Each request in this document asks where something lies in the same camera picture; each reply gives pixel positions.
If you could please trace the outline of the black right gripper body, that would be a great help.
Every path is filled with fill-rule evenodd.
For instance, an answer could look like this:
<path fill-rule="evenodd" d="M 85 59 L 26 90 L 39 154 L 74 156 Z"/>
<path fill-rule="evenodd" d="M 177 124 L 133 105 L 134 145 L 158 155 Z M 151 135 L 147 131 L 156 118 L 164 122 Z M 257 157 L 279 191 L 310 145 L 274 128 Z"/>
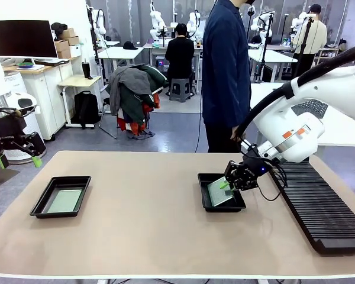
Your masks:
<path fill-rule="evenodd" d="M 238 170 L 239 178 L 243 180 L 243 190 L 258 187 L 257 179 L 268 172 L 268 164 L 260 158 L 244 157 Z"/>

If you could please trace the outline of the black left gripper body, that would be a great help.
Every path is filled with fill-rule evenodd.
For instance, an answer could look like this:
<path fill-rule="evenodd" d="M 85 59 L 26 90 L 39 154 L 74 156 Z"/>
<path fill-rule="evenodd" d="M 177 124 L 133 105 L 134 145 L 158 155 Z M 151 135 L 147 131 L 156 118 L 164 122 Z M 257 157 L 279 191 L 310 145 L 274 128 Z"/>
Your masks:
<path fill-rule="evenodd" d="M 4 150 L 20 150 L 27 152 L 25 134 L 23 129 L 26 127 L 23 117 L 4 116 L 0 117 L 0 154 Z"/>

